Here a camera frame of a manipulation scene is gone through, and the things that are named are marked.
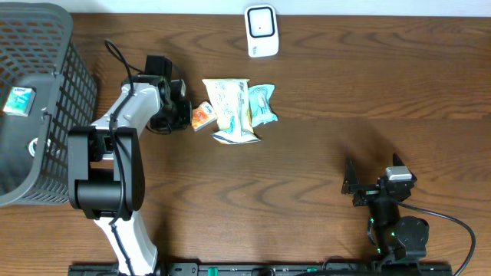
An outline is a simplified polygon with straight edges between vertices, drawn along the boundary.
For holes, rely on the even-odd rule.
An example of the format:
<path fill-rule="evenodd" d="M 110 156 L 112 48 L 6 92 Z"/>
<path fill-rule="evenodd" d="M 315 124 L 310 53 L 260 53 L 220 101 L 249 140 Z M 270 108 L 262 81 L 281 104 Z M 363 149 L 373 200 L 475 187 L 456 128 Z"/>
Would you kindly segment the orange small packet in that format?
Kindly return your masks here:
<path fill-rule="evenodd" d="M 202 102 L 196 109 L 193 109 L 191 124 L 194 131 L 198 131 L 216 120 L 216 112 L 207 101 Z"/>

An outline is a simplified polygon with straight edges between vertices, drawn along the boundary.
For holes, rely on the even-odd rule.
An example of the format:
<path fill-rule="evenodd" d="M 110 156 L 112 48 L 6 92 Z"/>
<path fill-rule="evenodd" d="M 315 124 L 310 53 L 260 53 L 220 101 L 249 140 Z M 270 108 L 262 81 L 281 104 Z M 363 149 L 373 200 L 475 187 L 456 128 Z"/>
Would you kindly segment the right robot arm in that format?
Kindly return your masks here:
<path fill-rule="evenodd" d="M 352 195 L 355 207 L 367 206 L 370 218 L 367 236 L 379 250 L 371 267 L 381 273 L 390 266 L 414 265 L 426 256 L 429 225 L 426 220 L 400 215 L 399 206 L 411 196 L 417 177 L 395 153 L 392 165 L 375 184 L 361 184 L 350 159 L 345 162 L 341 192 Z"/>

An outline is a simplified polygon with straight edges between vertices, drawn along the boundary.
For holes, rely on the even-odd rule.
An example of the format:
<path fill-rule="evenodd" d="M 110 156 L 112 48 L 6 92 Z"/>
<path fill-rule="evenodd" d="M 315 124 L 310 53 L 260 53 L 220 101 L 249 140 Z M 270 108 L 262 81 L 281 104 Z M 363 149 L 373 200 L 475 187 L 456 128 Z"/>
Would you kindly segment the cream snack bag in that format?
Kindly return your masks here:
<path fill-rule="evenodd" d="M 221 144 L 260 142 L 254 134 L 249 106 L 249 79 L 202 79 L 216 115 L 219 131 L 212 137 Z"/>

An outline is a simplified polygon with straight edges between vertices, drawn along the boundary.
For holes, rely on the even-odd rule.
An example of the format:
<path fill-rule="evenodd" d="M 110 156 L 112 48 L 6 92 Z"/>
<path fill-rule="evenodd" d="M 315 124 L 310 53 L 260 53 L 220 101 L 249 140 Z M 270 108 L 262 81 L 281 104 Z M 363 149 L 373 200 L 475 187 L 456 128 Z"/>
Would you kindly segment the mint green wipes pack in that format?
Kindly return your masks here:
<path fill-rule="evenodd" d="M 249 106 L 253 127 L 278 120 L 269 103 L 274 90 L 273 84 L 260 84 L 249 88 Z"/>

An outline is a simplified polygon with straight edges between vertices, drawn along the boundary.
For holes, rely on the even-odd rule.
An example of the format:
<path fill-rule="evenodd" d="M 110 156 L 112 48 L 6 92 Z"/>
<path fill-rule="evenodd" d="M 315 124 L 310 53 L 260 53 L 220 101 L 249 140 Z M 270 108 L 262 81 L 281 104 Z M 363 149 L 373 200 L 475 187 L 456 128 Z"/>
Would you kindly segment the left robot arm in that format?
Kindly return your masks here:
<path fill-rule="evenodd" d="M 169 135 L 191 124 L 184 80 L 174 80 L 171 60 L 147 56 L 145 68 L 121 84 L 114 105 L 90 126 L 68 133 L 69 202 L 104 232 L 116 264 L 78 264 L 70 275 L 158 275 L 158 249 L 140 209 L 145 175 L 140 150 L 144 130 Z"/>

